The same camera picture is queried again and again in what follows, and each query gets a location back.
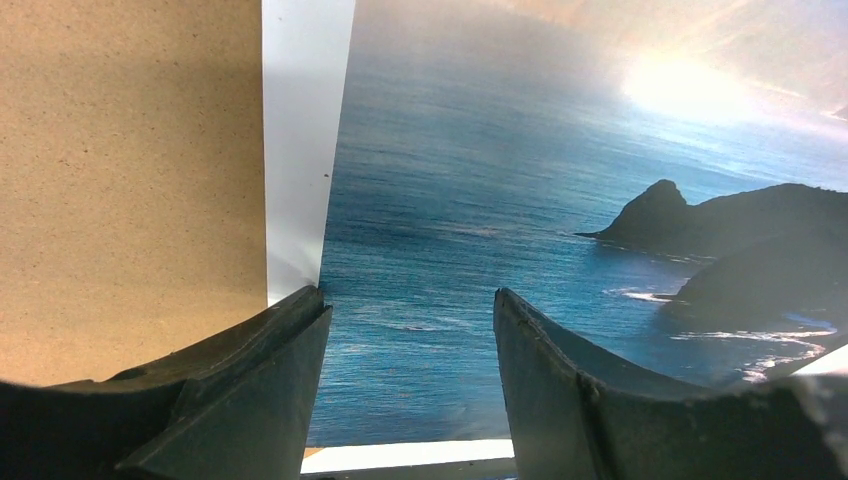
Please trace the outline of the brown cardboard backing board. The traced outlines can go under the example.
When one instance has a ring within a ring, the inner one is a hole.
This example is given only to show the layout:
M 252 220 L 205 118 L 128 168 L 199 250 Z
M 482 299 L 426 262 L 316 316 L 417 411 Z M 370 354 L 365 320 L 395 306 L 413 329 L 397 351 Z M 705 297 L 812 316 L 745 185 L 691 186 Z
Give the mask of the brown cardboard backing board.
M 103 380 L 266 304 L 261 5 L 1 5 L 1 376 Z

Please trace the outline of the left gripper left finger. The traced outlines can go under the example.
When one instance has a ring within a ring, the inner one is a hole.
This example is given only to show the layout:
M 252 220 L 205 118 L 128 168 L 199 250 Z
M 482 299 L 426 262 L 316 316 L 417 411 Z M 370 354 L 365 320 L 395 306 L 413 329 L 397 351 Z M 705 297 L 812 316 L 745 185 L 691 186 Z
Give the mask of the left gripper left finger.
M 1 386 L 5 479 L 296 479 L 333 310 L 304 287 L 101 382 Z

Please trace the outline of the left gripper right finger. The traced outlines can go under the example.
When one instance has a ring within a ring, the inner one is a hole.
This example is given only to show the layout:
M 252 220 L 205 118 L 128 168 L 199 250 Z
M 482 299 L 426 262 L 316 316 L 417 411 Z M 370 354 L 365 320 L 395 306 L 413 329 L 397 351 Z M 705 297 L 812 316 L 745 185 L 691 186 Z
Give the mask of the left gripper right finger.
M 513 291 L 493 328 L 522 479 L 843 479 L 847 380 L 711 389 L 640 367 Z

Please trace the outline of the seascape photo print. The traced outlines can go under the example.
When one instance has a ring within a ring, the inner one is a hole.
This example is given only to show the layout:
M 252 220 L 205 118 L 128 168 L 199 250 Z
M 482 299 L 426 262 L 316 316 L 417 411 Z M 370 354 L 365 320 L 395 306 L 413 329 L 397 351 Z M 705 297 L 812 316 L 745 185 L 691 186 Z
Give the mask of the seascape photo print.
M 843 1 L 266 1 L 268 298 L 332 324 L 303 479 L 522 479 L 506 288 L 711 389 L 847 380 Z

